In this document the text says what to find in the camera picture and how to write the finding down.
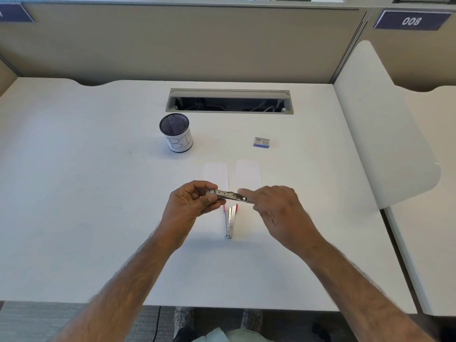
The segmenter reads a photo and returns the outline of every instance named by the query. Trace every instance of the floor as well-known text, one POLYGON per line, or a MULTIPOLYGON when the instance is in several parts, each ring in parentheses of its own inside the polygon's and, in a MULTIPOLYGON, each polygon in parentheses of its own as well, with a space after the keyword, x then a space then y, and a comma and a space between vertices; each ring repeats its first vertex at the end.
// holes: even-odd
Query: floor
MULTIPOLYGON (((7 301, 0 310, 0 342, 48 341, 83 306, 7 301)), ((144 306, 134 322, 127 341, 152 341, 157 313, 157 306, 144 306)), ((230 331, 239 328, 241 318, 241 309, 199 308, 195 314, 195 328, 199 334, 207 334, 217 327, 230 331)), ((321 340, 311 332, 312 324, 316 320, 328 327, 333 342, 356 341, 338 312, 264 311, 261 333, 275 342, 318 342, 321 340)), ((174 307, 162 307, 156 342, 171 342, 173 330, 174 307)))

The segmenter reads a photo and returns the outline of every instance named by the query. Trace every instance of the black cable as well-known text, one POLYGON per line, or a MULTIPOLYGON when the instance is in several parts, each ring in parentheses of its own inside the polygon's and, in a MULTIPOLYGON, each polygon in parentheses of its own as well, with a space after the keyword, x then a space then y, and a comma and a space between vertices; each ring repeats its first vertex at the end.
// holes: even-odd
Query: black cable
POLYGON ((155 342, 155 339, 157 337, 157 332, 158 332, 158 322, 160 321, 160 311, 162 310, 162 307, 161 306, 158 306, 158 315, 157 315, 157 325, 155 327, 155 335, 154 335, 154 339, 152 340, 152 342, 155 342))

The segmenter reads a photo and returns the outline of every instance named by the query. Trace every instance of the number sign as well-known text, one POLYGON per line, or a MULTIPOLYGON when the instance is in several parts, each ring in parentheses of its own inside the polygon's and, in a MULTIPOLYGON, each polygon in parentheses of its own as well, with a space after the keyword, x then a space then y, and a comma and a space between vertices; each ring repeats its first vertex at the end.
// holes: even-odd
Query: number sign
POLYGON ((451 16, 451 12, 409 12, 385 10, 374 29, 435 31, 451 16))
POLYGON ((0 4, 0 22, 32 23, 33 19, 21 4, 0 4))

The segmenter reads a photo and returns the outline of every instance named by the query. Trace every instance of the desk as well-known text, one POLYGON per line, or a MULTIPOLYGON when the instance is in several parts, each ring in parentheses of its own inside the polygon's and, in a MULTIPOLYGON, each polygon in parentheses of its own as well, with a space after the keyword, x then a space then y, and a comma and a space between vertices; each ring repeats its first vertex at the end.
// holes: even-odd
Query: desk
MULTIPOLYGON (((323 236, 415 312, 332 85, 19 78, 0 110, 0 299, 86 302, 173 189, 206 162, 226 162, 232 182, 236 161, 253 159, 262 185, 293 187, 323 236), (172 87, 289 90, 294 115, 187 113, 194 145, 177 154, 158 129, 172 87)), ((145 304, 337 310, 250 205, 224 236, 221 210, 198 218, 145 304)))
POLYGON ((442 176, 434 189, 387 212, 423 311, 456 316, 456 87, 401 90, 442 176))

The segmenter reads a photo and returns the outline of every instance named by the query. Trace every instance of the person's leg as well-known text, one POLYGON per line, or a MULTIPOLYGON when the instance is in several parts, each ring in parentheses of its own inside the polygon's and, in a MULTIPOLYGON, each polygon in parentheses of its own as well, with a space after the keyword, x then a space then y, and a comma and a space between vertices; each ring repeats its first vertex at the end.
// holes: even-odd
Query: person's leg
POLYGON ((241 329, 259 333, 263 323, 263 311, 257 309, 244 309, 242 315, 241 329))
POLYGON ((198 338, 195 325, 194 307, 176 307, 174 312, 174 340, 173 342, 192 342, 198 338))

